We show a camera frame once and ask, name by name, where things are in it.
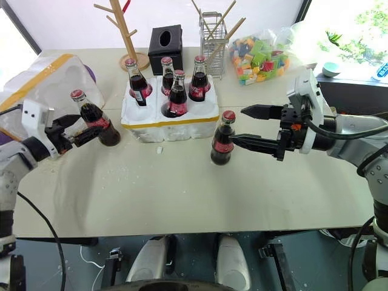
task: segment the white table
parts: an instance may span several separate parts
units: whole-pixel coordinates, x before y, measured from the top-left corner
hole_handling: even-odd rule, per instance
[[[125,50],[66,52],[93,69],[107,101],[105,112],[122,140],[112,148],[94,140],[57,161],[41,162],[22,180],[20,191],[48,216],[60,237],[351,227],[372,215],[366,180],[354,166],[324,152],[287,152],[278,162],[235,147],[230,162],[216,166],[209,156],[211,138],[141,144],[120,126],[128,75],[118,59]],[[198,52],[184,50],[188,75]],[[276,138],[278,121],[255,120],[239,111],[257,103],[283,105],[292,79],[240,87],[228,61],[226,70],[215,87],[220,110],[236,112],[236,133]],[[144,71],[146,78],[151,75],[151,68]],[[161,154],[158,146],[163,146]],[[21,237],[51,236],[20,199],[14,231]]]

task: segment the black cable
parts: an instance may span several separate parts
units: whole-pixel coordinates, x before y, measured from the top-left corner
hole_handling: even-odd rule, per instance
[[[362,234],[363,230],[365,230],[368,226],[370,226],[373,219],[374,219],[374,216],[369,218],[367,220],[367,222],[365,222],[364,225],[360,227],[360,229],[358,230],[358,233],[356,234],[356,237],[354,238],[354,241],[352,243],[352,247],[350,248],[349,262],[347,264],[347,289],[348,289],[348,291],[353,291],[353,258],[354,258],[354,253],[356,251],[358,241],[361,238],[361,234]]]
[[[342,133],[328,132],[327,130],[324,130],[321,127],[316,126],[311,121],[311,118],[304,118],[303,121],[317,134],[326,136],[327,138],[333,138],[333,139],[351,140],[351,139],[358,139],[358,138],[366,138],[368,136],[377,135],[378,133],[385,132],[386,130],[388,130],[388,124],[386,124],[386,125],[377,127],[375,129],[366,130],[363,132],[342,134]]]
[[[18,195],[24,199],[40,216],[43,218],[43,220],[47,223],[47,226],[51,230],[54,240],[56,244],[58,245],[58,251],[59,251],[59,257],[61,258],[61,265],[62,265],[62,283],[61,283],[61,291],[65,290],[65,284],[66,284],[66,265],[65,265],[65,257],[63,255],[62,245],[58,238],[58,235],[56,235],[56,232],[51,225],[49,219],[29,200],[27,197],[25,197],[22,193],[18,192]]]
[[[368,158],[366,158],[365,161],[363,161],[357,168],[358,176],[365,177],[364,169],[366,168],[366,166],[368,166],[374,159],[377,159],[379,156],[381,156],[383,153],[387,151],[388,151],[388,144],[386,144],[384,147],[375,151]]]
[[[18,104],[18,105],[14,106],[14,107],[11,107],[11,108],[9,108],[7,110],[4,110],[4,111],[0,112],[0,116],[3,115],[3,114],[6,114],[8,112],[11,112],[11,111],[14,111],[14,110],[17,110],[17,109],[22,109],[22,108],[23,108],[23,104]]]

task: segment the white foam holder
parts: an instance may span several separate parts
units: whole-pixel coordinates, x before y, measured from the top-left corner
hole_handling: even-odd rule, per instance
[[[161,91],[162,76],[147,81],[152,86],[152,94],[147,97],[147,106],[139,106],[135,98],[129,95],[127,83],[122,101],[121,124],[129,129],[141,142],[184,141],[189,138],[208,138],[214,135],[219,118],[217,95],[212,76],[208,76],[211,85],[206,92],[205,101],[195,102],[189,98],[191,76],[185,79],[187,92],[187,113],[168,118],[162,114],[161,107],[168,101]]]
[[[38,56],[26,71],[5,84],[4,90],[0,92],[0,109],[5,110],[25,99],[31,99],[54,108],[54,119],[66,114],[79,114],[77,104],[70,97],[75,89],[83,90],[98,107],[104,105],[101,92],[77,56]],[[14,139],[28,137],[21,124],[20,110],[2,115],[0,125],[1,130]]]

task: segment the wall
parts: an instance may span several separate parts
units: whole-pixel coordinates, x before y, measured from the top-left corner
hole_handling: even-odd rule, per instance
[[[295,22],[303,0],[237,0],[226,17],[231,29],[241,18],[247,20],[235,36],[262,28],[280,28]],[[105,18],[109,0],[7,0],[41,49],[87,49],[124,47],[116,27]],[[223,13],[232,0],[196,0],[202,11]],[[153,27],[181,24],[184,46],[199,46],[199,16],[190,0],[132,0],[125,20],[135,47],[148,47]]]

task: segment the cola bottle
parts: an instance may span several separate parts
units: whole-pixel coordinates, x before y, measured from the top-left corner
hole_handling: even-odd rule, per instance
[[[152,86],[147,82],[145,77],[140,73],[136,61],[132,58],[126,59],[125,66],[129,74],[129,84],[131,89],[129,95],[134,97],[139,106],[146,106],[146,98],[152,93]]]
[[[174,83],[169,94],[169,101],[163,105],[162,113],[169,118],[182,116],[187,112],[187,97],[184,88],[184,71],[174,71]]]
[[[172,58],[165,56],[161,60],[163,68],[163,84],[162,84],[162,93],[166,96],[169,96],[172,83],[174,81],[174,67],[172,66]]]
[[[232,127],[235,120],[236,115],[231,110],[227,110],[222,114],[221,124],[214,134],[212,152],[210,154],[212,161],[216,165],[224,165],[230,160],[233,150],[233,142],[229,137],[235,134]]]
[[[108,116],[96,104],[89,101],[82,90],[72,91],[70,97],[77,102],[81,117],[88,127],[103,127],[102,132],[98,135],[98,139],[102,144],[111,147],[120,142],[120,133],[114,128]]]
[[[200,102],[205,100],[205,94],[210,90],[210,83],[207,80],[205,70],[205,57],[196,56],[194,63],[193,78],[189,87],[189,97],[193,101]]]

